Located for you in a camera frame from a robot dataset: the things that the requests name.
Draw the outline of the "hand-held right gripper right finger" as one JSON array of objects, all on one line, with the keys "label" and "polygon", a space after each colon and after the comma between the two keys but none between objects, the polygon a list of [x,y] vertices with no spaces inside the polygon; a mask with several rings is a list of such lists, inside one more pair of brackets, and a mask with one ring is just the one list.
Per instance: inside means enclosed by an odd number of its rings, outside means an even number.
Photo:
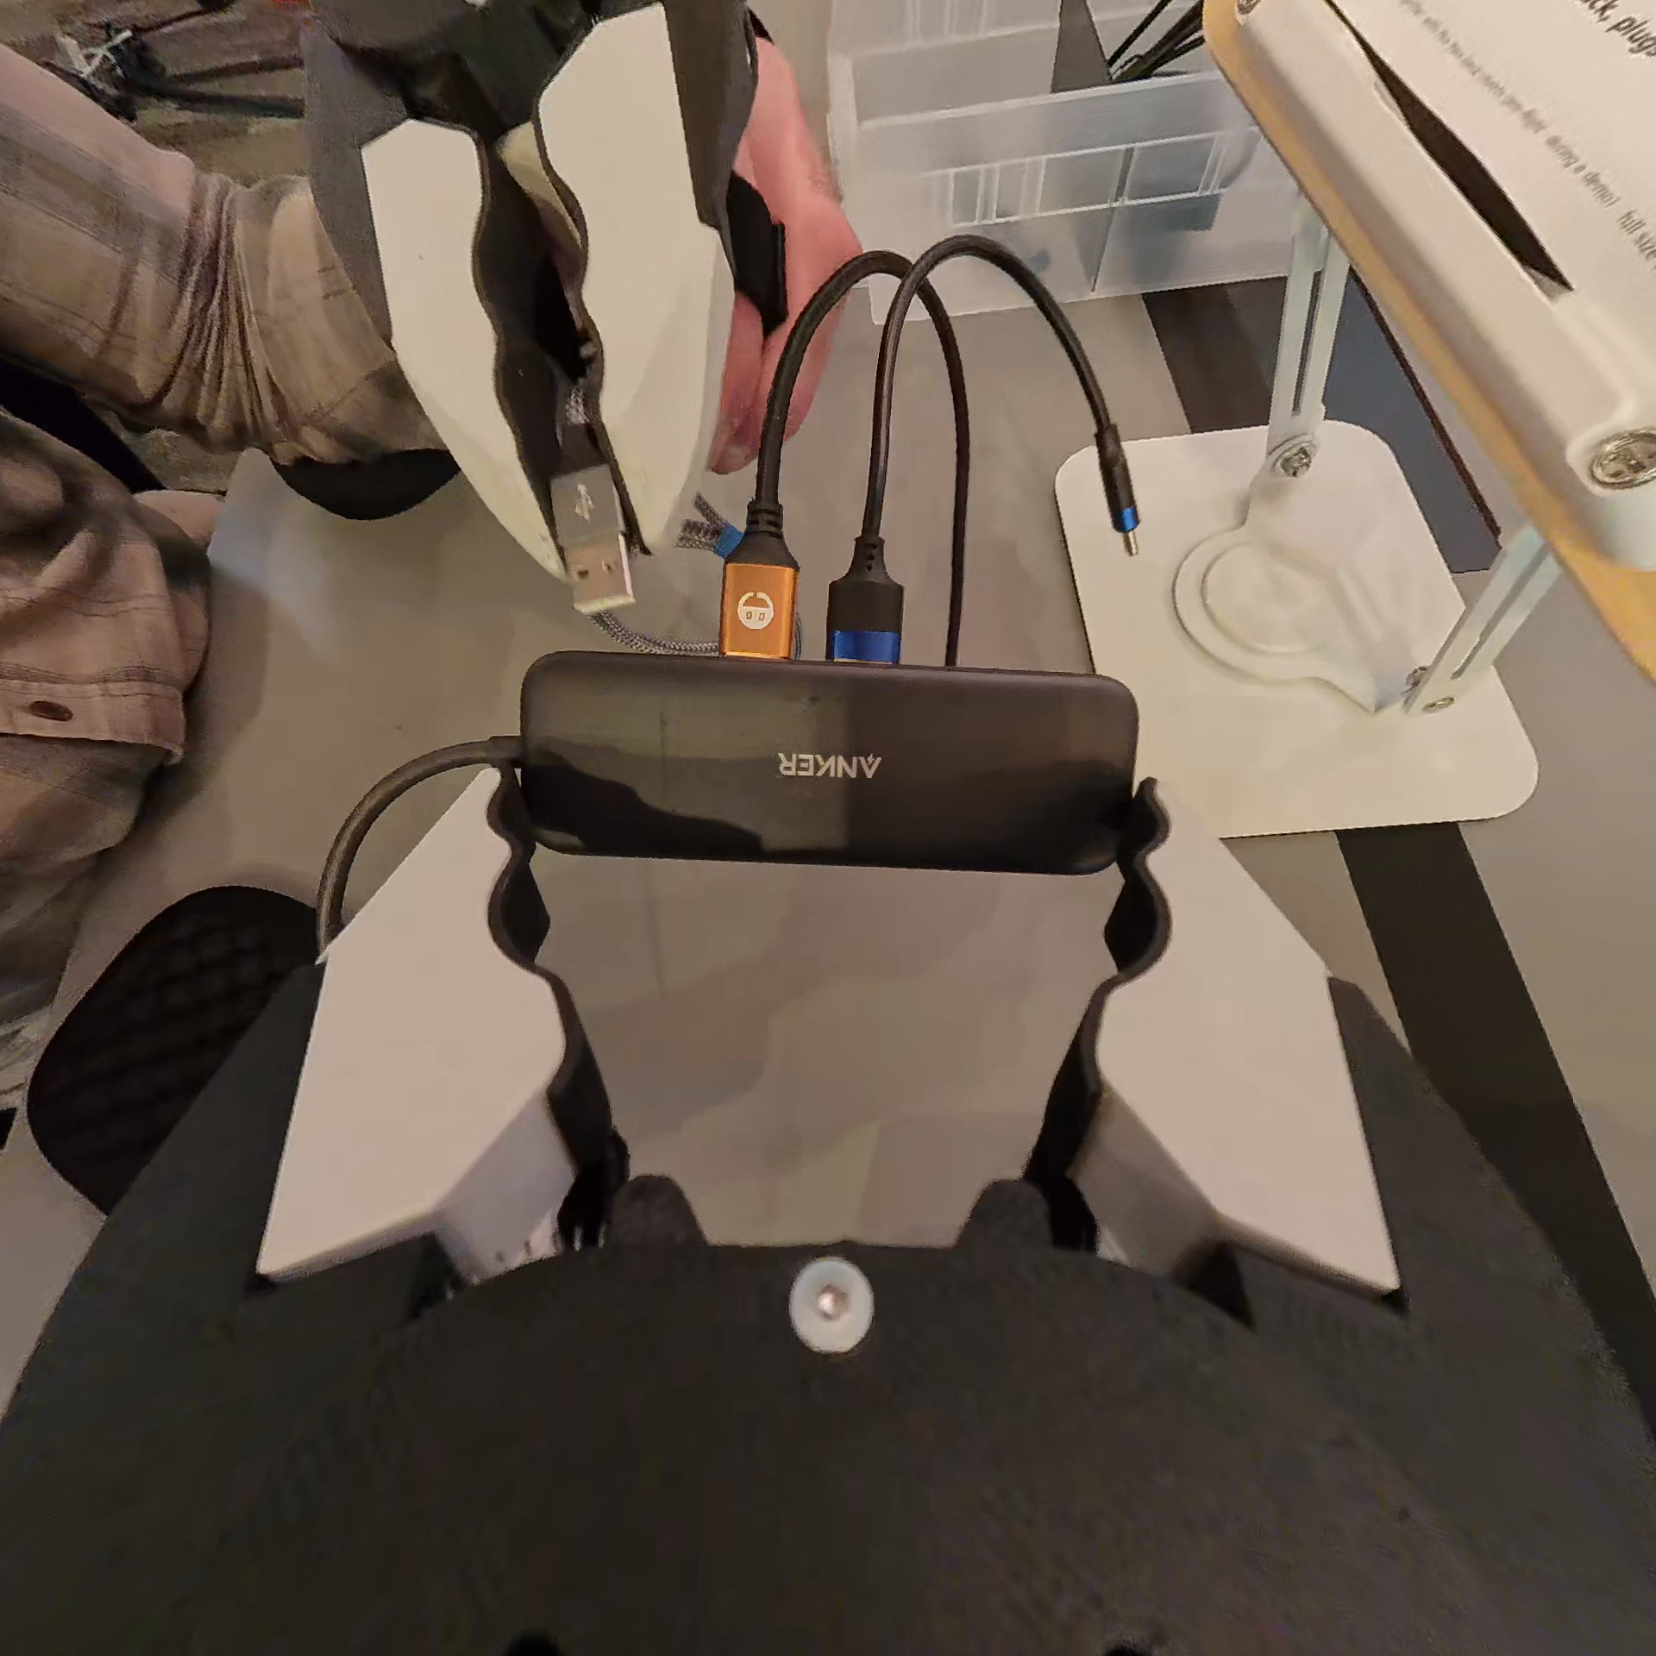
[{"label": "hand-held right gripper right finger", "polygon": [[1158,780],[1128,801],[1113,971],[1030,1152],[1054,1243],[1160,1277],[1253,1249],[1367,1296],[1401,1288],[1322,953]]}]

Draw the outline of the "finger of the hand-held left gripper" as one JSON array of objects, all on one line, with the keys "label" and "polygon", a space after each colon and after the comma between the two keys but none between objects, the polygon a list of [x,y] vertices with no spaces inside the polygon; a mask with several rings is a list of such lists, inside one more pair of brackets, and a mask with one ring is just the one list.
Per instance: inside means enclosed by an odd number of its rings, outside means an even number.
[{"label": "finger of the hand-held left gripper", "polygon": [[600,13],[506,157],[541,198],[580,344],[578,405],[638,545],[667,545],[718,423],[748,123],[746,13]]},{"label": "finger of the hand-held left gripper", "polygon": [[409,117],[364,149],[391,342],[462,472],[571,585],[610,581],[610,468],[553,350],[565,289],[539,202],[492,145]]}]

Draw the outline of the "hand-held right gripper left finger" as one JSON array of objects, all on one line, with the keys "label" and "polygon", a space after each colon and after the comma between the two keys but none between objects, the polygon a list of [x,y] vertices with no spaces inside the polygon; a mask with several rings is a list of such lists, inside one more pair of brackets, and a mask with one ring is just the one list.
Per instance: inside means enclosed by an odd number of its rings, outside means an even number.
[{"label": "hand-held right gripper left finger", "polygon": [[464,1281],[598,1245],[630,1148],[515,776],[476,778],[322,953],[259,1273],[433,1239]]}]

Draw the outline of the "clear plastic bin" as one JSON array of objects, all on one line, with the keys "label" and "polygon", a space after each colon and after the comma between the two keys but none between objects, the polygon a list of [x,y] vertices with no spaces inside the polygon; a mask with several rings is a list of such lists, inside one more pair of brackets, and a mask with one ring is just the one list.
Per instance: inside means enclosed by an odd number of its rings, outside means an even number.
[{"label": "clear plastic bin", "polygon": [[1065,301],[1288,273],[1298,186],[1211,52],[1117,76],[1190,7],[833,3],[827,123],[862,244],[983,234]]}]

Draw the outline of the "slim black usb hub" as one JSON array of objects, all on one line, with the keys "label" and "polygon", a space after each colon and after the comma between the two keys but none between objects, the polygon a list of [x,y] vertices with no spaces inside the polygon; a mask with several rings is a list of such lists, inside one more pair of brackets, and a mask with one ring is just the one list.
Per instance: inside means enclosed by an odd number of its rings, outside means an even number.
[{"label": "slim black usb hub", "polygon": [[561,853],[1081,876],[1117,857],[1140,709],[1091,673],[555,652],[521,734]]}]

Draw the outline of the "person's left forearm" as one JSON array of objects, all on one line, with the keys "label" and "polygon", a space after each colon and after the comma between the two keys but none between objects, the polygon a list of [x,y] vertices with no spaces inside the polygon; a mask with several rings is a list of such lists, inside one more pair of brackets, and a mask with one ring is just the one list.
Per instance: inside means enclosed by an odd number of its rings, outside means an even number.
[{"label": "person's left forearm", "polygon": [[5,358],[281,462],[442,439],[302,177],[241,184],[3,50]]}]

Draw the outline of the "person's left hand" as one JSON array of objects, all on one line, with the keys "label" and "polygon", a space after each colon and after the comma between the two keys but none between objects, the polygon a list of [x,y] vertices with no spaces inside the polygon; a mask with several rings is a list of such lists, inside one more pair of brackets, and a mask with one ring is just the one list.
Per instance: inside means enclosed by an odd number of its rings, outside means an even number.
[{"label": "person's left hand", "polygon": [[736,472],[756,460],[791,326],[829,277],[862,249],[791,78],[760,84],[738,147],[738,175],[760,190],[783,230],[791,305],[785,320],[766,334],[754,301],[734,299],[711,445],[714,472]]}]

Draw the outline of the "white stand base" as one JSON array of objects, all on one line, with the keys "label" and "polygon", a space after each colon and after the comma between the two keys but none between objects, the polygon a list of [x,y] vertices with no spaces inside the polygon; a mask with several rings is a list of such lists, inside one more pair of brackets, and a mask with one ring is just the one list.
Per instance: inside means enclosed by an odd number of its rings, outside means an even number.
[{"label": "white stand base", "polygon": [[1351,269],[1302,200],[1270,421],[1127,443],[1136,553],[1093,447],[1056,474],[1091,661],[1140,709],[1138,768],[1227,839],[1493,819],[1539,786],[1497,660],[1560,559],[1517,529],[1468,606],[1395,451],[1328,419]]}]

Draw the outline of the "instruction sheet on stand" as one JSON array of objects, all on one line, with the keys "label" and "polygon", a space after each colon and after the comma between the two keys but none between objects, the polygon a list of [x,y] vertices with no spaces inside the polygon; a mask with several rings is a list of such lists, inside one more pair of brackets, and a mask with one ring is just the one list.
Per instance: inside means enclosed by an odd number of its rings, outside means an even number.
[{"label": "instruction sheet on stand", "polygon": [[1610,311],[1527,265],[1335,3],[1209,3],[1233,90],[1586,587],[1653,585],[1653,384]]}]

